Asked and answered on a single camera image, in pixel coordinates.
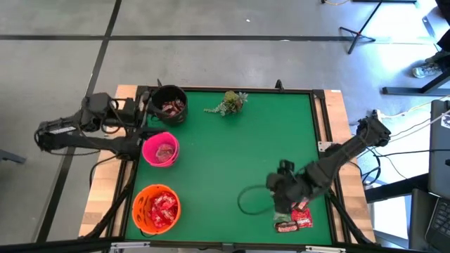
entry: orange bowl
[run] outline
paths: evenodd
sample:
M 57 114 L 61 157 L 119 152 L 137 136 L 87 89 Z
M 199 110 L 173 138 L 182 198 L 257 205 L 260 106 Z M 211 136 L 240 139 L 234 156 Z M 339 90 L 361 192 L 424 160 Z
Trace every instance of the orange bowl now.
M 150 218 L 146 216 L 146 213 L 151 210 L 150 200 L 156 195 L 159 195 L 162 192 L 169 192 L 175 196 L 176 202 L 178 203 L 178 212 L 176 213 L 176 217 L 174 222 L 170 225 L 163 226 L 162 228 L 157 228 L 153 225 L 153 222 Z M 160 235 L 169 231 L 175 223 L 178 221 L 181 215 L 181 203 L 178 195 L 171 189 L 169 186 L 156 184 L 145 187 L 133 201 L 133 221 L 134 224 L 138 228 L 142 230 L 142 232 L 150 234 L 150 235 Z

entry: green mat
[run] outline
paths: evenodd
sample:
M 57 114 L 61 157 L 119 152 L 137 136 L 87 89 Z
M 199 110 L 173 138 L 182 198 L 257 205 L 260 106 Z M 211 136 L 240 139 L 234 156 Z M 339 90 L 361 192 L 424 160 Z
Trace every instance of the green mat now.
M 180 154 L 170 168 L 151 167 L 139 161 L 133 199 L 150 184 L 172 188 L 181 201 L 181 217 L 172 230 L 151 240 L 189 242 L 242 242 L 330 245 L 324 197 L 309 204 L 313 228 L 276 233 L 274 211 L 257 216 L 243 214 L 237 205 L 239 192 L 247 186 L 264 185 L 280 159 L 296 168 L 317 160 L 317 144 L 308 95 L 250 93 L 237 115 L 222 117 L 203 112 L 214 108 L 223 93 L 186 92 L 188 118 L 166 127 L 180 142 Z M 248 192 L 242 199 L 249 212 L 273 206 L 265 189 Z M 126 240 L 148 240 L 130 217 Z

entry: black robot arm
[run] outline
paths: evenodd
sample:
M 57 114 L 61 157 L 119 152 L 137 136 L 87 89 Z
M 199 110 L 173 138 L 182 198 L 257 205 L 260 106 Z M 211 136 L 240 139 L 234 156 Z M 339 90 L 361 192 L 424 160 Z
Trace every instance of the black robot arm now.
M 46 152 L 51 153 L 66 147 L 92 148 L 109 150 L 122 160 L 139 158 L 140 140 L 163 132 L 163 129 L 141 127 L 144 116 L 139 110 L 139 103 L 146 104 L 149 94 L 143 94 L 140 101 L 132 98 L 124 99 L 124 107 L 118 109 L 119 100 L 109 97 L 106 93 L 95 93 L 83 98 L 81 109 L 71 117 L 64 117 L 51 122 L 42 122 L 34 133 L 36 144 Z M 106 127 L 117 127 L 107 131 Z M 114 139 L 85 136 L 83 132 L 102 130 L 113 134 L 123 127 L 126 136 Z M 73 134 L 75 130 L 81 135 Z
M 289 214 L 294 202 L 313 200 L 328 191 L 340 167 L 371 146 L 385 146 L 391 132 L 374 117 L 359 120 L 356 135 L 342 145 L 333 146 L 329 156 L 311 162 L 294 173 L 294 164 L 280 161 L 277 173 L 267 176 L 266 187 L 272 192 L 275 211 Z

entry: gray floor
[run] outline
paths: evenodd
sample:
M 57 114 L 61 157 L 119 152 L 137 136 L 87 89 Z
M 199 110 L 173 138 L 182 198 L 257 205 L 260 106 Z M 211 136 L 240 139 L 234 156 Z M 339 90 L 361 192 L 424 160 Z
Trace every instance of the gray floor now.
M 2 1 L 0 34 L 104 34 L 114 2 Z M 375 4 L 353 2 L 321 5 L 319 0 L 124 0 L 113 34 L 338 36 L 341 25 L 358 30 L 374 8 Z M 282 79 L 287 88 L 342 90 L 350 122 L 372 109 L 394 115 L 433 99 L 380 94 L 383 86 L 419 87 L 432 79 L 410 75 L 412 66 L 436 52 L 426 44 L 423 12 L 413 4 L 383 4 L 366 34 L 394 43 L 358 45 L 350 56 L 348 42 L 112 41 L 95 92 L 113 95 L 118 84 L 155 84 L 157 78 L 180 86 L 235 87 L 272 87 Z M 100 44 L 0 41 L 0 148 L 27 157 L 24 165 L 0 163 L 0 228 L 7 231 L 0 235 L 0 245 L 33 240 L 60 157 L 41 153 L 32 134 L 41 121 L 78 109 Z M 396 133 L 429 117 L 427 112 L 385 123 Z M 405 138 L 380 151 L 426 148 L 427 134 L 418 133 L 421 141 L 416 145 Z M 393 161 L 405 176 L 414 176 L 428 169 L 425 156 Z M 95 155 L 74 159 L 49 240 L 77 237 L 88 170 L 95 160 Z M 360 163 L 367 171 L 374 161 L 367 156 Z M 382 167 L 382 181 L 401 179 L 386 161 Z

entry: wooden table edge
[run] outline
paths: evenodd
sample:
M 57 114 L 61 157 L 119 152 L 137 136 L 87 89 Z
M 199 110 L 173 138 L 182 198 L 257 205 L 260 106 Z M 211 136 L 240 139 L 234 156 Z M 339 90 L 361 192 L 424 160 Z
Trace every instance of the wooden table edge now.
M 115 98 L 134 98 L 137 91 L 137 85 L 120 84 L 117 86 Z M 201 86 L 190 86 L 195 88 L 211 88 Z M 254 89 L 243 87 L 214 87 L 214 88 L 227 88 L 227 89 Z M 323 90 L 326 102 L 326 110 L 328 112 L 328 118 L 330 122 L 331 135 L 333 142 L 343 143 L 352 137 L 350 128 L 348 125 L 347 113 L 345 111 L 344 101 L 342 93 L 339 90 Z M 325 136 L 325 124 L 324 119 L 321 117 L 323 108 L 321 107 L 320 100 L 315 99 L 316 111 L 318 116 L 318 127 L 321 135 L 321 139 L 326 140 Z M 98 160 L 105 159 L 113 154 L 109 151 L 101 151 Z M 92 181 L 92 187 L 89 191 L 89 196 L 86 202 L 86 208 L 80 226 L 79 235 L 85 235 L 94 228 L 94 226 L 101 220 L 103 215 L 107 212 L 113 201 L 113 195 L 115 186 L 119 174 L 120 161 L 113 159 L 109 162 L 101 164 L 97 167 Z M 128 180 L 129 171 L 131 169 L 131 163 L 127 165 L 127 173 L 124 177 L 123 185 Z M 368 213 L 368 207 L 366 204 L 366 198 L 364 195 L 364 189 L 359 176 L 359 170 L 352 165 L 346 164 L 341 168 L 340 180 L 342 184 L 342 193 L 344 195 L 344 202 L 346 210 L 353 218 L 355 224 L 362 230 L 364 235 L 375 241 L 373 234 L 370 215 Z M 116 219 L 114 221 L 114 227 L 112 229 L 112 235 L 119 235 L 119 228 L 122 222 L 122 214 L 124 210 L 124 204 L 117 211 Z M 337 241 L 343 242 L 344 237 L 342 233 L 342 226 L 340 222 L 339 214 L 333 208 L 333 217 L 335 220 Z

